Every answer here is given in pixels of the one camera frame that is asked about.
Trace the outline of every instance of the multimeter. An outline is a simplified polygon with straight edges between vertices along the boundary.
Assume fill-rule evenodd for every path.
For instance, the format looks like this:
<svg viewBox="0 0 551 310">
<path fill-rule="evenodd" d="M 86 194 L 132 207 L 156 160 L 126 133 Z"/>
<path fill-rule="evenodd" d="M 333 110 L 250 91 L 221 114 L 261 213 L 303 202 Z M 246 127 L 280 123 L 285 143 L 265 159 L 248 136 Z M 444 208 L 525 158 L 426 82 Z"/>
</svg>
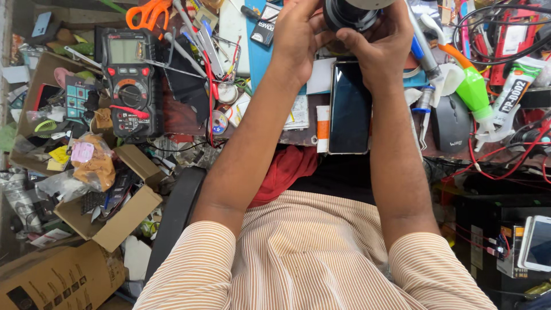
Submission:
<svg viewBox="0 0 551 310">
<path fill-rule="evenodd" d="M 148 29 L 106 28 L 103 74 L 111 91 L 111 119 L 116 136 L 127 143 L 164 134 L 160 70 L 140 60 L 157 61 L 160 41 Z"/>
</svg>

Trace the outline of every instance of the green fan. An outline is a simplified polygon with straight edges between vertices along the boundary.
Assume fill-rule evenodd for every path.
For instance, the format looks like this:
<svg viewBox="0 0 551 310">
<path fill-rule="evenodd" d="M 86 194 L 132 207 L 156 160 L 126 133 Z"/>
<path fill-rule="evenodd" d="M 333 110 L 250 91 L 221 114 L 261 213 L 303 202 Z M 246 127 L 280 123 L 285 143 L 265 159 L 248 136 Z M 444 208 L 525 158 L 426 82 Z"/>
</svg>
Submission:
<svg viewBox="0 0 551 310">
<path fill-rule="evenodd" d="M 38 126 L 35 128 L 35 132 L 41 132 L 41 131 L 50 131 L 50 130 L 54 130 L 55 128 L 57 128 L 57 124 L 54 120 L 47 120 L 47 121 L 43 121 L 42 123 L 38 124 Z M 51 133 L 48 133 L 48 134 L 45 134 L 45 135 L 39 135 L 39 137 L 41 138 L 49 138 L 51 137 L 52 134 Z"/>
</svg>

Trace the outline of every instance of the computer mouse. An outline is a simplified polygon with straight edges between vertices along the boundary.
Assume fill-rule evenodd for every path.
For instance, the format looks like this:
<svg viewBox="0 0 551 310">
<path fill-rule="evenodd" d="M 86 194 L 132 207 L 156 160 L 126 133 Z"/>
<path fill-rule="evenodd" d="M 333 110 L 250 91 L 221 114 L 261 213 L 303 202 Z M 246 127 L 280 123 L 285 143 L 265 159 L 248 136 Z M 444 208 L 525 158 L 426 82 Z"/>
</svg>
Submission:
<svg viewBox="0 0 551 310">
<path fill-rule="evenodd" d="M 473 122 L 467 105 L 456 94 L 441 97 L 430 114 L 436 148 L 446 153 L 458 153 L 467 146 Z"/>
</svg>

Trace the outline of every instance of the black chair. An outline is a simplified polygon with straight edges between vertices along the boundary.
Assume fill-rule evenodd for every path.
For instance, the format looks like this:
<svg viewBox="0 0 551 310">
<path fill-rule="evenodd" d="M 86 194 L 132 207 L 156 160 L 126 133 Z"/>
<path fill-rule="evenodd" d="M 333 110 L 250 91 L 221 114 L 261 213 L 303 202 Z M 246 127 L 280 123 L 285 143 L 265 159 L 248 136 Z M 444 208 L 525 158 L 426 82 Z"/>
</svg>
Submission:
<svg viewBox="0 0 551 310">
<path fill-rule="evenodd" d="M 185 168 L 178 176 L 163 211 L 153 250 L 149 257 L 144 283 L 147 283 L 157 268 L 165 261 L 183 230 L 190 224 L 199 192 L 207 171 L 202 168 Z"/>
</svg>

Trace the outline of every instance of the red cloth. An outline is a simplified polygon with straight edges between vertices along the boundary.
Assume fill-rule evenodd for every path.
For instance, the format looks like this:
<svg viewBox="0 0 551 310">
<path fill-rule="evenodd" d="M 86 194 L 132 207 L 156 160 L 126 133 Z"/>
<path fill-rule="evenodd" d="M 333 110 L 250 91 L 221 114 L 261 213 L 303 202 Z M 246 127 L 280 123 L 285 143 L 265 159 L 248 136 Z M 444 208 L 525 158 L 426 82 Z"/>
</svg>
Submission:
<svg viewBox="0 0 551 310">
<path fill-rule="evenodd" d="M 263 206 L 274 201 L 298 178 L 312 175 L 316 168 L 316 147 L 297 148 L 291 145 L 282 151 L 277 151 L 249 208 Z"/>
</svg>

